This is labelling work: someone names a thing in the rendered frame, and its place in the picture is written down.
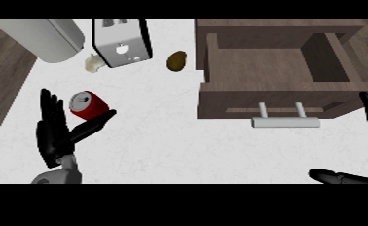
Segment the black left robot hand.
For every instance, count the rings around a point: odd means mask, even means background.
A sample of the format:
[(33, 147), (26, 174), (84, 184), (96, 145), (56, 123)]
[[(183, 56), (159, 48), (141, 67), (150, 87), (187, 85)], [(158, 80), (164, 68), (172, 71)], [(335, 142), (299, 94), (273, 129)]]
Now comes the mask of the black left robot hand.
[(59, 166), (57, 159), (75, 152), (75, 144), (101, 130), (116, 110), (106, 109), (69, 130), (63, 101), (42, 89), (39, 111), (41, 120), (35, 127), (36, 148), (45, 166), (51, 169)]

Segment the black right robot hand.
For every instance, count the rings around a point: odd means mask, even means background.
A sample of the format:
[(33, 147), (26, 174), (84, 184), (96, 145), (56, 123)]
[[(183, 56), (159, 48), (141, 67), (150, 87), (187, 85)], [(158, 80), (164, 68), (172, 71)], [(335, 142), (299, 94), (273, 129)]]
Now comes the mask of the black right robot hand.
[[(359, 99), (365, 107), (365, 117), (368, 121), (368, 93), (359, 93)], [(368, 184), (368, 177), (360, 175), (333, 172), (328, 169), (310, 169), (308, 177), (319, 181), (322, 184)]]

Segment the red can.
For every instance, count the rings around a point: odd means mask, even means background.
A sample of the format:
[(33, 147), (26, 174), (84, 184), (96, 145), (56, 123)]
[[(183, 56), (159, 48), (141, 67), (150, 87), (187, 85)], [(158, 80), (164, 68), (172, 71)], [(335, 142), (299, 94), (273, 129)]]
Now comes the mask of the red can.
[(109, 110), (109, 106), (91, 91), (82, 91), (72, 96), (69, 109), (75, 116), (90, 120)]

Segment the brown wooden drawer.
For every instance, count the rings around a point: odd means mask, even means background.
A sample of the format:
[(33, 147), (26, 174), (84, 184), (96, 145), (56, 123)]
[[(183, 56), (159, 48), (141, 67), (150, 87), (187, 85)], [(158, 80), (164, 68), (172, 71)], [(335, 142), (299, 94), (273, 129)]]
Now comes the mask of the brown wooden drawer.
[(292, 117), (301, 104), (308, 117), (333, 119), (360, 109), (368, 92), (332, 33), (314, 34), (297, 49), (223, 49), (206, 35), (196, 117), (249, 119), (264, 103), (274, 117)]

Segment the pale garlic bulb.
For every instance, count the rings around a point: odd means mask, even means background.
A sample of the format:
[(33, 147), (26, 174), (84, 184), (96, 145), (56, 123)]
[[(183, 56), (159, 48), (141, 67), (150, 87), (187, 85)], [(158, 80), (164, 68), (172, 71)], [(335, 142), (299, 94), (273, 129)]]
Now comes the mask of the pale garlic bulb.
[(90, 73), (96, 73), (98, 68), (106, 65), (98, 55), (90, 55), (84, 61), (84, 70)]

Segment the grey cylindrical appliance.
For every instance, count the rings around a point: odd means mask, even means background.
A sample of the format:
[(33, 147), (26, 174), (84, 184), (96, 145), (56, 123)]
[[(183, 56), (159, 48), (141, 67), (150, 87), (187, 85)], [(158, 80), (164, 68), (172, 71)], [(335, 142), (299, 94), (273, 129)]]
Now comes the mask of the grey cylindrical appliance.
[(0, 29), (47, 63), (59, 63), (82, 49), (84, 36), (70, 19), (0, 19)]

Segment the silver and black toaster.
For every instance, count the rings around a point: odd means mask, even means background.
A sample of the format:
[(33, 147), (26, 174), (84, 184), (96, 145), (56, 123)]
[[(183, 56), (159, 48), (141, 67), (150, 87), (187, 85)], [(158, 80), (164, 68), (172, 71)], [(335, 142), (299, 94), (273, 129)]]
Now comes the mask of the silver and black toaster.
[(152, 59), (144, 19), (93, 19), (91, 46), (110, 68)]

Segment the brown potato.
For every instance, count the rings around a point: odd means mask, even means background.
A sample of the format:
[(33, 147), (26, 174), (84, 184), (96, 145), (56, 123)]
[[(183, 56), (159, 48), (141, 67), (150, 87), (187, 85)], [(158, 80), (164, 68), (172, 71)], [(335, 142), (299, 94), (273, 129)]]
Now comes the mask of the brown potato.
[(166, 68), (171, 71), (178, 72), (184, 69), (184, 64), (186, 64), (186, 52), (177, 51), (169, 55), (166, 59)]

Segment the brown wooden cabinet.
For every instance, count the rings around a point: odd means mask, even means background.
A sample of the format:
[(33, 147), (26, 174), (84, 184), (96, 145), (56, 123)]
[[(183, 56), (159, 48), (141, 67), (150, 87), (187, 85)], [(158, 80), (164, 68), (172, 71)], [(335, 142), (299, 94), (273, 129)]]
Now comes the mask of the brown wooden cabinet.
[(338, 48), (363, 27), (362, 19), (195, 19), (195, 69), (203, 69), (206, 35), (224, 50), (304, 52), (316, 82), (345, 82)]

